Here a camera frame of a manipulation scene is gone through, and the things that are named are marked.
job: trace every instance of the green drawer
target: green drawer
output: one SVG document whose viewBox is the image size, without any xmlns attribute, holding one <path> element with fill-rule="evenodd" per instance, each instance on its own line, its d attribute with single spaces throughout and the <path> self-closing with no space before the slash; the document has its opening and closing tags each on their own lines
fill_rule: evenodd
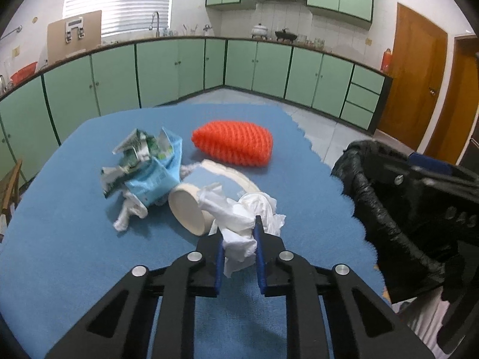
<svg viewBox="0 0 479 359">
<path fill-rule="evenodd" d="M 357 125 L 358 127 L 367 130 L 372 118 L 373 114 L 371 112 L 357 107 L 354 104 L 350 104 L 349 102 L 344 103 L 341 119 L 349 121 L 351 124 Z"/>
<path fill-rule="evenodd" d="M 379 101 L 379 94 L 373 93 L 351 83 L 346 101 L 359 105 L 360 107 L 370 110 L 374 113 L 376 110 L 376 105 Z"/>
<path fill-rule="evenodd" d="M 352 82 L 357 83 L 366 89 L 372 90 L 375 93 L 381 94 L 384 84 L 384 76 L 356 65 L 354 67 Z"/>
</svg>

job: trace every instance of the countertop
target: countertop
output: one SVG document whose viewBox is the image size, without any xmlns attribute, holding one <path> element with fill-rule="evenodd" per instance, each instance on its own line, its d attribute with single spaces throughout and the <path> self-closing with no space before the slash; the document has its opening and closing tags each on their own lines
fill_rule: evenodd
<svg viewBox="0 0 479 359">
<path fill-rule="evenodd" d="M 20 85 L 14 87 L 12 90 L 6 92 L 6 93 L 3 93 L 2 95 L 0 95 L 0 101 L 3 100 L 6 96 L 8 96 L 10 93 L 14 92 L 16 89 L 18 89 L 19 87 L 22 87 L 23 85 L 25 85 L 26 83 L 34 80 L 35 78 L 37 78 L 38 76 L 50 71 L 50 70 L 53 70 L 59 66 L 61 66 L 62 64 L 65 64 L 65 63 L 68 63 L 68 62 L 71 62 L 75 59 L 79 59 L 81 57 L 84 57 L 86 55 L 91 55 L 91 54 L 95 54 L 97 52 L 101 52 L 101 51 L 105 51 L 105 50 L 109 50 L 109 49 L 113 49 L 113 48 L 116 48 L 116 47 L 122 47 L 122 46 L 128 46 L 130 44 L 138 44 L 138 43 L 146 43 L 146 42 L 157 42 L 157 41 L 161 41 L 161 40 L 171 40 L 171 39 L 224 39 L 224 40 L 249 40 L 251 42 L 263 42 L 263 43 L 274 43 L 274 44 L 283 44 L 285 46 L 293 46 L 293 47 L 297 47 L 297 48 L 301 48 L 301 49 L 305 49 L 305 50 L 310 50 L 310 51 L 316 51 L 316 52 L 320 52 L 322 54 L 326 54 L 326 55 L 331 55 L 331 56 L 334 56 L 336 58 L 340 58 L 340 59 L 343 59 L 345 61 L 348 61 L 348 62 L 351 62 L 351 63 L 355 63 L 359 66 L 362 66 L 368 70 L 371 70 L 371 71 L 374 71 L 380 75 L 383 75 L 385 77 L 388 77 L 389 75 L 387 74 L 384 74 L 383 72 L 377 70 L 377 69 L 374 69 L 370 66 L 367 66 L 366 64 L 364 63 L 361 63 L 361 62 L 358 62 L 358 61 L 355 61 L 353 59 L 349 59 L 349 58 L 346 58 L 346 57 L 343 57 L 341 55 L 338 55 L 338 54 L 335 54 L 334 52 L 327 52 L 327 51 L 322 51 L 322 50 L 316 50 L 314 48 L 310 48 L 310 47 L 306 47 L 305 45 L 300 45 L 300 44 L 289 44 L 289 43 L 283 43 L 283 42 L 278 42 L 277 40 L 269 40 L 269 39 L 252 39 L 252 38 L 225 38 L 225 37 L 221 37 L 221 36 L 173 36 L 173 37 L 160 37 L 160 38 L 144 38 L 144 39 L 135 39 L 135 40 L 127 40 L 125 42 L 115 42 L 115 43 L 112 43 L 112 44 L 106 44 L 106 45 L 99 45 L 95 50 L 91 50 L 91 51 L 86 51 L 86 52 L 80 52 L 78 54 L 75 54 L 74 56 L 72 57 L 69 57 L 69 58 L 65 58 L 65 59 L 62 59 L 61 61 L 57 61 L 55 63 L 52 63 L 48 66 L 46 66 L 45 68 L 37 71 L 34 75 L 28 77 L 26 80 L 22 81 L 20 83 Z"/>
</svg>

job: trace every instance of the wooden chair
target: wooden chair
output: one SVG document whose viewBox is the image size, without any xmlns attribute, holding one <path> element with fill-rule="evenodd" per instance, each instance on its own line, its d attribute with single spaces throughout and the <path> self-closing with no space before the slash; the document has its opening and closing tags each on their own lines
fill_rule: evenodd
<svg viewBox="0 0 479 359">
<path fill-rule="evenodd" d="M 15 167 L 0 181 L 0 214 L 4 214 L 7 218 L 7 225 L 11 220 L 11 204 L 14 204 L 16 208 L 19 203 L 18 180 L 20 178 L 21 167 L 22 159 L 20 159 Z"/>
</svg>

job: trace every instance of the fire extinguisher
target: fire extinguisher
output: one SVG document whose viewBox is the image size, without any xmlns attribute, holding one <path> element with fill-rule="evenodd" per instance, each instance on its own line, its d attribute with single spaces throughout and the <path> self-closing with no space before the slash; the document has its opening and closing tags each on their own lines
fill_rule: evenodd
<svg viewBox="0 0 479 359">
<path fill-rule="evenodd" d="M 383 55 L 383 61 L 381 63 L 381 71 L 383 73 L 389 73 L 389 67 L 391 65 L 391 60 L 392 60 L 392 52 L 391 49 L 387 49 L 384 51 Z"/>
</svg>

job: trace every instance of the brown door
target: brown door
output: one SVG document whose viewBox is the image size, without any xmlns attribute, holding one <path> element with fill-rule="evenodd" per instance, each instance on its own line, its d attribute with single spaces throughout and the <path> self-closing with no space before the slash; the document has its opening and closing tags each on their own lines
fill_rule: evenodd
<svg viewBox="0 0 479 359">
<path fill-rule="evenodd" d="M 398 4 L 390 74 L 394 79 L 379 129 L 417 150 L 439 95 L 447 33 Z"/>
<path fill-rule="evenodd" d="M 456 39 L 451 82 L 426 155 L 456 164 L 468 140 L 479 104 L 475 53 L 478 39 Z"/>
</svg>

